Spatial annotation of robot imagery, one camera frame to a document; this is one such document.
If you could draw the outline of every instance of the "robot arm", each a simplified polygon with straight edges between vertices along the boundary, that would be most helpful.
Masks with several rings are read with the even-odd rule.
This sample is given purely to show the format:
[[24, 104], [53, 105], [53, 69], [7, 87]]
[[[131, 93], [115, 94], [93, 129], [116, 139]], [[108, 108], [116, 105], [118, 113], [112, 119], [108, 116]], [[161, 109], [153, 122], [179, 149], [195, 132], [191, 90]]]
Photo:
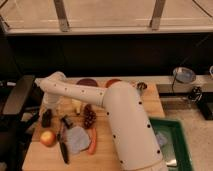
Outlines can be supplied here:
[[168, 170], [141, 98], [132, 85], [121, 81], [106, 89], [71, 85], [64, 82], [65, 78], [63, 73], [56, 72], [36, 80], [45, 92], [47, 107], [57, 104], [61, 95], [104, 107], [124, 170]]

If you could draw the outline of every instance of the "table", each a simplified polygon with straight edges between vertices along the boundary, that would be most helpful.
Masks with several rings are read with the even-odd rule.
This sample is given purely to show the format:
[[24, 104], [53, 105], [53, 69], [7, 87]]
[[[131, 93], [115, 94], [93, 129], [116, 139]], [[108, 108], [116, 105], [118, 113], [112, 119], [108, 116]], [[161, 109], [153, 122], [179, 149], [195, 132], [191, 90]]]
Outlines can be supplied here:
[[[147, 83], [148, 87], [143, 92], [141, 99], [149, 116], [165, 117], [159, 94], [155, 84]], [[59, 117], [67, 114], [76, 125], [82, 124], [82, 115], [76, 116], [71, 106], [71, 99], [61, 97], [59, 106], [52, 118], [51, 128], [41, 127], [41, 117], [35, 128], [32, 142], [29, 146], [23, 171], [120, 171], [121, 166], [117, 157], [112, 133], [104, 109], [93, 106], [97, 114], [96, 129], [98, 135], [96, 153], [88, 155], [82, 151], [78, 155], [69, 155], [70, 164], [64, 164], [59, 144], [53, 147], [45, 147], [39, 142], [39, 137], [44, 130], [52, 130], [57, 133], [59, 129]]]

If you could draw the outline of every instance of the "green container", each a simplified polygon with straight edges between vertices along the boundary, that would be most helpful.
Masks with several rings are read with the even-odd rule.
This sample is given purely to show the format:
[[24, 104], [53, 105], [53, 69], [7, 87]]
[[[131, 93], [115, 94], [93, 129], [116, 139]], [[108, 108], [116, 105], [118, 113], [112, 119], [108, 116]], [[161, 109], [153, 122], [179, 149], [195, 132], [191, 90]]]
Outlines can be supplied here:
[[192, 171], [192, 161], [179, 121], [150, 118], [155, 134], [161, 133], [167, 143], [161, 147], [170, 171]]

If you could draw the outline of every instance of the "carrot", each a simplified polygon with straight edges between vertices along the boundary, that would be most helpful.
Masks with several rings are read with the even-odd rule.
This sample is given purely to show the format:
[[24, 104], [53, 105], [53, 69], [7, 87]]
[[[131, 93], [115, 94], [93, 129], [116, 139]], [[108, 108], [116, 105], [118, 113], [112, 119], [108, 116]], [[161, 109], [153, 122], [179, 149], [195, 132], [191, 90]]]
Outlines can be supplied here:
[[96, 129], [94, 127], [91, 128], [90, 138], [91, 138], [91, 143], [90, 143], [90, 146], [87, 150], [87, 153], [92, 155], [92, 154], [95, 153], [95, 149], [96, 149], [96, 145], [97, 145], [97, 132], [96, 132]]

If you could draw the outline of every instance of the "apple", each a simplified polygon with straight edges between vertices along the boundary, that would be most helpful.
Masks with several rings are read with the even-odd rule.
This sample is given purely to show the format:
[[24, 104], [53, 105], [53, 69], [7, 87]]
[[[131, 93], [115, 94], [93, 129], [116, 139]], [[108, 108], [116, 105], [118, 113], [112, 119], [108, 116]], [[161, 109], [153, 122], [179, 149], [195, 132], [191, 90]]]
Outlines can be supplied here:
[[52, 131], [44, 131], [40, 136], [40, 142], [47, 147], [52, 146], [55, 143], [56, 135]]

